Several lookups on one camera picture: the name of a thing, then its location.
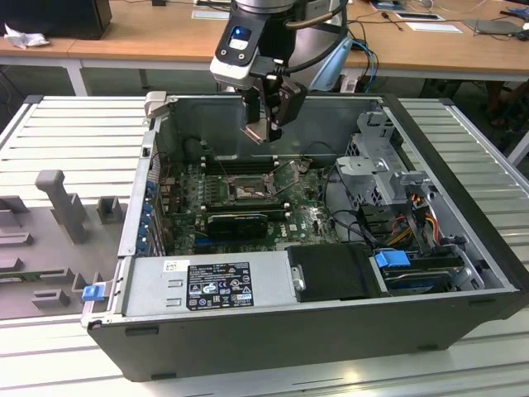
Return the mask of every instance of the wooden desk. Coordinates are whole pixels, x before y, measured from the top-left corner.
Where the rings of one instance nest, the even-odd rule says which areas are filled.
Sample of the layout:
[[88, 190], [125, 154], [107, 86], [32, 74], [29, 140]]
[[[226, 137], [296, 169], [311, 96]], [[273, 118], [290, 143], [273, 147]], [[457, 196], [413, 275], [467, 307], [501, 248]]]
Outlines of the wooden desk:
[[70, 57], [209, 63], [226, 26], [225, 20], [192, 19], [192, 5], [110, 3], [112, 23], [103, 38], [77, 40], [69, 49]]
[[[437, 3], [452, 10], [470, 10], [478, 2], [459, 0], [438, 0]], [[475, 12], [467, 14], [450, 13], [440, 9], [434, 9], [446, 20], [450, 19], [493, 19], [500, 17], [499, 12], [505, 7], [516, 6], [513, 3], [505, 3], [488, 0]], [[364, 2], [358, 2], [350, 7], [349, 18], [356, 19], [358, 16], [370, 14], [373, 8]], [[362, 22], [384, 22], [380, 13], [361, 17]], [[507, 18], [516, 25], [522, 21], [517, 18]], [[529, 77], [529, 43], [512, 38], [509, 41], [495, 40], [486, 35], [474, 36], [472, 30], [463, 22], [447, 22], [459, 28], [463, 33], [438, 33], [429, 31], [413, 31], [405, 23], [399, 25], [404, 31], [399, 31], [393, 23], [364, 24], [369, 47], [376, 52], [380, 61], [380, 73], [386, 75], [401, 75], [402, 71], [411, 72], [411, 76], [417, 76], [414, 72], [439, 72], [446, 74], [447, 78], [457, 74], [481, 74], [480, 79], [494, 79], [495, 74], [510, 77], [510, 79], [522, 80]], [[351, 25], [353, 33], [361, 38], [360, 25]], [[351, 55], [347, 60], [347, 66], [354, 67], [364, 65], [362, 54]]]
[[49, 45], [28, 47], [27, 50], [15, 47], [6, 40], [0, 40], [0, 56], [27, 56], [45, 58], [68, 58], [68, 50], [75, 43], [75, 39], [55, 38]]
[[[467, 11], [479, 0], [436, 0], [436, 4]], [[434, 8], [446, 19], [499, 16], [509, 3], [488, 0], [475, 12], [459, 14]], [[169, 3], [152, 7], [150, 2], [112, 0], [112, 23], [99, 41], [51, 38], [51, 45], [19, 50], [0, 41], [0, 64], [46, 65], [67, 69], [77, 95], [87, 95], [82, 68], [200, 69], [207, 70], [226, 21], [192, 19], [191, 4]], [[373, 13], [363, 0], [349, 6], [349, 18]], [[361, 17], [364, 22], [386, 22], [380, 13]], [[520, 20], [508, 18], [518, 25]], [[391, 23], [365, 24], [369, 47], [379, 57], [379, 75], [439, 79], [517, 80], [529, 77], [529, 43], [474, 36], [462, 22], [450, 22], [463, 33], [412, 31], [401, 23], [401, 32]], [[362, 37], [358, 24], [352, 31]], [[348, 74], [365, 67], [363, 53], [351, 53]]]

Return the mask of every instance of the metal slat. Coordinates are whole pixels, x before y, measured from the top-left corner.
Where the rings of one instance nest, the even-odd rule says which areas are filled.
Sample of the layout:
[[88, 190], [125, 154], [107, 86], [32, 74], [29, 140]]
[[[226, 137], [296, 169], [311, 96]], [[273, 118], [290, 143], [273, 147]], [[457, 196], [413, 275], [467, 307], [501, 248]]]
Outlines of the metal slat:
[[421, 99], [417, 99], [417, 98], [400, 98], [399, 101], [404, 104], [404, 105], [407, 105], [409, 103], [441, 103], [439, 101], [439, 99], [434, 99], [434, 98], [421, 98]]
[[65, 148], [24, 148], [11, 149], [2, 153], [4, 159], [71, 159], [99, 157], [138, 157], [140, 147], [71, 147]]
[[529, 245], [528, 229], [503, 229], [499, 234], [509, 245]]
[[443, 105], [442, 103], [433, 103], [433, 102], [404, 102], [403, 103], [403, 106], [407, 109], [407, 110], [412, 110], [412, 109], [442, 109], [442, 110], [446, 110], [445, 108], [445, 105]]
[[460, 126], [460, 122], [453, 117], [414, 117], [420, 126]]
[[143, 109], [145, 101], [134, 100], [134, 101], [98, 101], [90, 98], [85, 101], [50, 101], [44, 100], [37, 108], [39, 109]]
[[528, 213], [529, 198], [478, 201], [484, 213]]
[[424, 126], [421, 127], [425, 134], [468, 134], [465, 128], [459, 126]]
[[446, 163], [454, 174], [502, 173], [503, 168], [497, 163]]
[[145, 101], [144, 96], [136, 96], [136, 97], [64, 97], [64, 96], [45, 96], [44, 101], [82, 101], [82, 102], [91, 102], [91, 101]]
[[[0, 173], [0, 189], [3, 189], [3, 186], [33, 185], [39, 172], [2, 172]], [[64, 171], [64, 185], [133, 182], [135, 173], [136, 170]]]
[[491, 189], [489, 187], [479, 190], [480, 186], [469, 186], [467, 191], [476, 202], [485, 200], [504, 200], [526, 198], [527, 194], [517, 186], [508, 186], [502, 189]]
[[511, 249], [521, 263], [529, 264], [529, 246], [511, 246]]
[[[116, 196], [119, 200], [120, 204], [128, 204], [131, 201], [131, 197], [129, 194], [126, 194], [124, 196]], [[81, 203], [83, 205], [97, 205], [99, 202], [99, 198], [82, 198]], [[24, 204], [28, 208], [41, 208], [41, 207], [52, 207], [50, 200], [42, 199], [42, 200], [24, 200]]]
[[457, 179], [460, 180], [460, 182], [465, 186], [472, 186], [472, 185], [482, 185], [482, 186], [489, 186], [489, 185], [515, 185], [514, 180], [507, 175], [507, 174], [460, 174], [457, 175]]
[[433, 147], [440, 153], [449, 152], [484, 152], [484, 148], [477, 142], [472, 143], [435, 143], [432, 142]]
[[143, 117], [72, 117], [72, 118], [31, 118], [26, 127], [139, 127]]
[[[82, 199], [99, 199], [102, 196], [130, 196], [129, 184], [66, 184], [67, 193], [77, 193]], [[35, 186], [2, 186], [2, 195], [19, 196], [22, 200], [46, 200], [48, 196]]]
[[135, 170], [137, 165], [137, 157], [120, 159], [4, 160], [0, 161], [0, 172], [40, 170]]
[[[494, 162], [494, 159], [488, 155], [484, 148], [477, 142], [452, 144], [433, 143], [432, 145], [440, 152], [441, 157], [446, 163]], [[418, 161], [418, 158], [413, 154], [412, 148], [407, 143], [403, 143], [402, 148], [410, 160], [413, 158]]]
[[143, 136], [53, 136], [17, 138], [8, 145], [18, 147], [97, 147], [97, 146], [140, 146]]
[[501, 213], [487, 215], [490, 222], [498, 229], [529, 228], [529, 213]]
[[431, 143], [476, 142], [469, 134], [426, 134]]
[[443, 108], [433, 108], [433, 109], [432, 108], [428, 108], [428, 109], [407, 108], [407, 112], [412, 117], [449, 117], [450, 116], [450, 115], [446, 116], [446, 109], [444, 107]]
[[42, 109], [37, 108], [33, 117], [145, 117], [145, 110], [137, 109]]
[[17, 136], [143, 136], [144, 127], [30, 127]]

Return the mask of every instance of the aluminum rail table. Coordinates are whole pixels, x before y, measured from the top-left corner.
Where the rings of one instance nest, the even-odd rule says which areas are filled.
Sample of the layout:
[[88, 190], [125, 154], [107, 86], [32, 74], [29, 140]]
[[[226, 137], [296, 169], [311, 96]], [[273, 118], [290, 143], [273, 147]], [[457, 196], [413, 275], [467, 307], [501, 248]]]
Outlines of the aluminum rail table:
[[[34, 173], [60, 166], [67, 180], [75, 180], [86, 176], [79, 173], [88, 166], [94, 173], [91, 186], [79, 190], [79, 184], [66, 184], [67, 190], [81, 191], [84, 203], [91, 203], [101, 189], [126, 202], [126, 173], [135, 169], [136, 141], [148, 129], [143, 100], [44, 97], [24, 104], [0, 135], [0, 190], [22, 192], [28, 206], [46, 205], [46, 197], [27, 182]], [[403, 105], [527, 263], [529, 199], [519, 188], [527, 181], [457, 108], [428, 99], [404, 99]], [[0, 391], [12, 397], [92, 397], [102, 390], [106, 395], [171, 397], [525, 396], [528, 343], [529, 311], [524, 309], [509, 320], [479, 326], [443, 352], [132, 383], [80, 326], [79, 315], [41, 317], [0, 322]]]

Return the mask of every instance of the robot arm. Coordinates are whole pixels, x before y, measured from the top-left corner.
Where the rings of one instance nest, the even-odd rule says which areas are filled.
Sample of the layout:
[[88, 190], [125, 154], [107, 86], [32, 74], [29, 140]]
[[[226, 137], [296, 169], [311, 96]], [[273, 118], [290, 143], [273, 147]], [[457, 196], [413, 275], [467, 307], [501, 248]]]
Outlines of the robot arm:
[[[347, 0], [331, 12], [329, 0], [235, 0], [210, 66], [215, 80], [241, 91], [245, 134], [256, 143], [275, 141], [298, 116], [307, 88], [290, 74], [324, 60], [347, 36]], [[288, 60], [296, 31], [341, 14], [341, 33], [327, 50], [294, 67]], [[261, 118], [261, 105], [264, 118]]]

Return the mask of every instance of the white label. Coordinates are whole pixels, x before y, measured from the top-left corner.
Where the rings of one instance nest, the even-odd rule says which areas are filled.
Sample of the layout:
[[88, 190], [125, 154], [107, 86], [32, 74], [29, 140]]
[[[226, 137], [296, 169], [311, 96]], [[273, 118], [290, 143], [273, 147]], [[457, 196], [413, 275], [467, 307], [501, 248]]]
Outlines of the white label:
[[235, 48], [236, 50], [244, 50], [248, 46], [248, 41], [231, 39], [229, 46], [231, 48]]
[[189, 259], [182, 259], [180, 261], [165, 261], [164, 271], [187, 271], [189, 263]]
[[251, 294], [232, 295], [231, 298], [233, 300], [247, 300], [247, 299], [251, 299]]

